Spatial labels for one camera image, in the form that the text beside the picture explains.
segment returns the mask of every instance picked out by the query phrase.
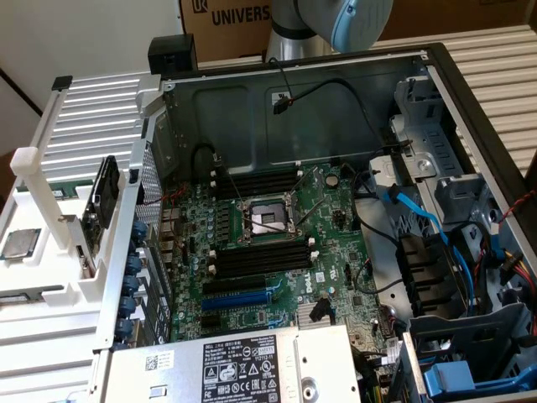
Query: processor chip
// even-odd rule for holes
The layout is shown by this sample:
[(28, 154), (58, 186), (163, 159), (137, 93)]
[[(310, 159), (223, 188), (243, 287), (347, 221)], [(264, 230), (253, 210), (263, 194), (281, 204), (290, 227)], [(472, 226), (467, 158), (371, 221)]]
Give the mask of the processor chip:
[(279, 233), (287, 229), (287, 212), (283, 202), (256, 205), (250, 208), (252, 234)]
[(1, 260), (28, 258), (34, 254), (41, 229), (21, 229), (8, 235)]

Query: green circuit board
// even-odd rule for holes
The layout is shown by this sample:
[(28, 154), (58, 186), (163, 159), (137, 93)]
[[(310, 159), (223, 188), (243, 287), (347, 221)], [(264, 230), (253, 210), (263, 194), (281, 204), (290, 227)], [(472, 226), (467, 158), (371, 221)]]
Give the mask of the green circuit board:
[[(364, 350), (384, 347), (381, 332), (372, 332), (371, 321), (378, 317), (376, 297), (354, 290), (345, 275), (348, 265), (354, 278), (357, 270), (368, 258), (362, 233), (352, 231), (351, 179), (341, 177), (340, 169), (328, 164), (309, 165), (301, 169), (306, 177), (295, 194), (295, 213), (298, 218), (309, 212), (318, 201), (324, 201), (300, 226), (300, 236), (264, 235), (252, 238), (252, 243), (276, 242), (286, 238), (304, 242), (307, 236), (315, 239), (319, 257), (308, 270), (266, 275), (268, 286), (281, 286), (274, 292), (272, 302), (261, 306), (209, 312), (201, 310), (201, 301), (204, 298), (202, 285), (212, 281), (207, 269), (210, 245), (215, 244), (221, 249), (249, 246), (244, 245), (242, 238), (242, 213), (237, 208), (240, 203), (238, 198), (216, 201), (207, 186), (179, 184), (181, 196), (174, 201), (173, 206), (169, 201), (164, 206), (161, 225), (164, 261), (168, 262), (175, 288), (170, 334), (172, 342), (243, 329), (297, 326), (297, 311), (300, 306), (316, 303), (322, 296), (329, 296), (336, 313), (336, 324), (347, 325), (352, 343)], [(330, 174), (339, 178), (339, 185), (335, 189), (326, 185), (326, 176)], [(217, 225), (222, 212), (225, 212), (230, 220), (229, 233), (224, 235), (225, 242), (222, 241)], [(334, 214), (344, 215), (341, 219), (341, 222), (344, 222), (342, 225), (334, 220)], [(170, 238), (175, 238), (174, 242), (170, 242)], [(189, 253), (187, 264), (184, 264), (181, 256), (181, 239), (195, 242), (195, 252)], [(372, 278), (365, 275), (358, 281), (363, 287), (374, 289)], [(215, 312), (221, 317), (221, 327), (202, 329), (200, 317)]]

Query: motherboard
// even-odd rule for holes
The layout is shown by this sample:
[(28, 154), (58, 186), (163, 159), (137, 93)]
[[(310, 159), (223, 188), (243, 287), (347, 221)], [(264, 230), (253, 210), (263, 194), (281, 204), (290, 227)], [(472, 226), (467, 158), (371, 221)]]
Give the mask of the motherboard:
[[(216, 190), (215, 182), (168, 189), (172, 196), (164, 202), (160, 239), (175, 292), (172, 342), (345, 324), (360, 350), (384, 348), (388, 335), (378, 326), (377, 297), (356, 290), (357, 281), (369, 290), (374, 282), (367, 273), (356, 277), (368, 255), (352, 219), (352, 175), (330, 164), (301, 166), (292, 175), (293, 188), (281, 194), (255, 194), (255, 189), (249, 194), (240, 180), (227, 193), (222, 181)], [(244, 265), (236, 260), (253, 251), (254, 260)], [(289, 254), (283, 264), (265, 264), (280, 253)], [(300, 267), (304, 254), (308, 267)], [(219, 290), (224, 294), (214, 296)], [(333, 315), (313, 322), (310, 313), (321, 299)]]

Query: black pcie slot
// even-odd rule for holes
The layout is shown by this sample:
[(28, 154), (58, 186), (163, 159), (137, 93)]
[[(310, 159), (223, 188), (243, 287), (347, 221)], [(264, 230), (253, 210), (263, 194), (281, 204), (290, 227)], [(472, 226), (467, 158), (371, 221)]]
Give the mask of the black pcie slot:
[(246, 268), (232, 270), (232, 271), (217, 271), (216, 277), (220, 279), (229, 279), (231, 277), (241, 277), (244, 275), (267, 275), (270, 273), (278, 273), (280, 271), (287, 270), (300, 270), (311, 267), (311, 263), (308, 259), (301, 259), (294, 263), (283, 262), (282, 264), (252, 264)]
[(227, 292), (244, 290), (264, 290), (267, 288), (267, 281), (263, 275), (246, 277), (244, 279), (212, 281), (203, 285), (203, 295), (224, 294)]

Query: red cable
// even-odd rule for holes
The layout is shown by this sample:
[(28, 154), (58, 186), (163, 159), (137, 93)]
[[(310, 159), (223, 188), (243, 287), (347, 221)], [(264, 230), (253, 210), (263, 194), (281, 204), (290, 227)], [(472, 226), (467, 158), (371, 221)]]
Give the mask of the red cable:
[(537, 196), (537, 191), (529, 191), (528, 193), (526, 193), (525, 195), (523, 195), (522, 197), (520, 197), (506, 212), (505, 214), (503, 214), (502, 216), (502, 219), (498, 222), (498, 224), (501, 224), (503, 221), (505, 221), (505, 218), (507, 218), (507, 216), (513, 212), (513, 210), (518, 207), (519, 205), (521, 204), (524, 204), (526, 203), (529, 199), (531, 199), (532, 197), (535, 197)]

